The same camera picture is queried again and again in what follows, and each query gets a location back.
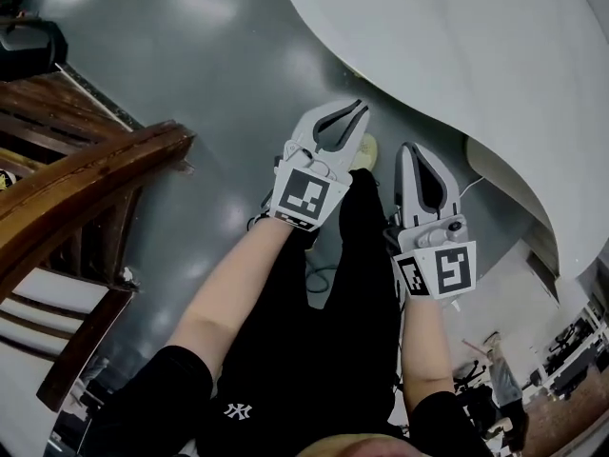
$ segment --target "black and white square marker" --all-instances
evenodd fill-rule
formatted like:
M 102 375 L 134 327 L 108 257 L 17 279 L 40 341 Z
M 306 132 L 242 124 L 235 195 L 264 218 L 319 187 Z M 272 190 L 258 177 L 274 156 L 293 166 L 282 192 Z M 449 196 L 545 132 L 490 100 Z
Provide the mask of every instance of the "black and white square marker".
M 313 227 L 313 224 L 309 224 L 305 220 L 301 220 L 300 218 L 293 217 L 281 211 L 275 212 L 275 218 L 279 218 L 280 220 L 288 222 L 288 224 L 292 224 L 294 227 L 299 227 L 300 229 L 309 230 Z
M 293 169 L 285 185 L 279 206 L 313 220 L 320 217 L 330 184 L 315 176 Z
M 422 278 L 421 271 L 414 257 L 406 257 L 397 261 L 403 277 L 406 280 L 410 296 L 429 296 L 429 289 Z
M 471 288 L 467 247 L 436 251 L 438 270 L 438 293 L 445 294 L 459 289 Z

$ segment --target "equipment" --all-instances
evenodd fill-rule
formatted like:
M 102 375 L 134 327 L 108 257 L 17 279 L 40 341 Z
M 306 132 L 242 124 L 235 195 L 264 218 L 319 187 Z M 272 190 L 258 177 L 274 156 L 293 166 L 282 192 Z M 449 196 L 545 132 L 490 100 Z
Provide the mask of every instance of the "equipment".
M 323 148 L 320 134 L 351 113 L 338 142 Z M 308 231 L 320 227 L 349 190 L 349 168 L 369 118 L 362 100 L 332 102 L 305 113 L 275 167 L 269 216 Z
M 385 237 L 400 295 L 447 298 L 476 287 L 476 243 L 467 242 L 459 187 L 430 150 L 404 143 L 396 158 L 394 227 Z

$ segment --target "white cable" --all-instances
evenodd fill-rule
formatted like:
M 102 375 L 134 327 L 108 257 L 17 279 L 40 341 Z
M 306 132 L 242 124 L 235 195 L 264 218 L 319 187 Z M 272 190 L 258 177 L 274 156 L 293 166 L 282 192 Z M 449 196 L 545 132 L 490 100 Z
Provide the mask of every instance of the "white cable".
M 476 186 L 476 185 L 477 185 L 477 184 L 478 184 L 480 181 L 482 181 L 483 179 L 484 179 L 484 176 L 481 176 L 481 177 L 480 177 L 480 178 L 478 178 L 476 181 L 473 181 L 472 183 L 470 183 L 469 185 L 467 185 L 467 186 L 465 187 L 465 189 L 464 189 L 464 190 L 461 192 L 461 194 L 459 195 L 459 197 L 460 197 L 460 198 L 462 198 L 462 197 L 463 197 L 463 196 L 464 196 L 464 195 L 467 193 L 467 191 L 468 191 L 470 188 L 472 188 L 472 187 Z

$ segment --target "wooden chair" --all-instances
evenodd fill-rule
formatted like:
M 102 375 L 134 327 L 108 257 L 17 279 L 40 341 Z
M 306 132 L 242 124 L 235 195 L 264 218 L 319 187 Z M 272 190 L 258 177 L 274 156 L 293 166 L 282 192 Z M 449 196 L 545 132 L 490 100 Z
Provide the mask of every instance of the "wooden chair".
M 134 198 L 154 173 L 185 157 L 192 134 L 174 122 L 127 132 L 85 110 L 73 91 L 62 95 L 59 87 L 43 98 L 48 79 L 16 83 L 18 90 L 0 84 L 0 168 L 20 178 L 0 191 L 0 443 L 14 457 L 37 457 L 70 388 L 131 299 L 114 276 Z M 106 233 L 86 249 L 91 227 Z M 66 245 L 70 267 L 106 282 L 38 268 L 58 250 L 65 261 Z

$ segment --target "yellow shoe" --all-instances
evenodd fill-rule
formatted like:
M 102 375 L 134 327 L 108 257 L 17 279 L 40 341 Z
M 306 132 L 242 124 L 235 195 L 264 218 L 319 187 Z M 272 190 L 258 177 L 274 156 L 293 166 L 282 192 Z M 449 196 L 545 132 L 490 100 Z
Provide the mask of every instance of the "yellow shoe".
M 379 147 L 373 135 L 365 133 L 349 170 L 368 169 L 372 171 L 377 164 Z

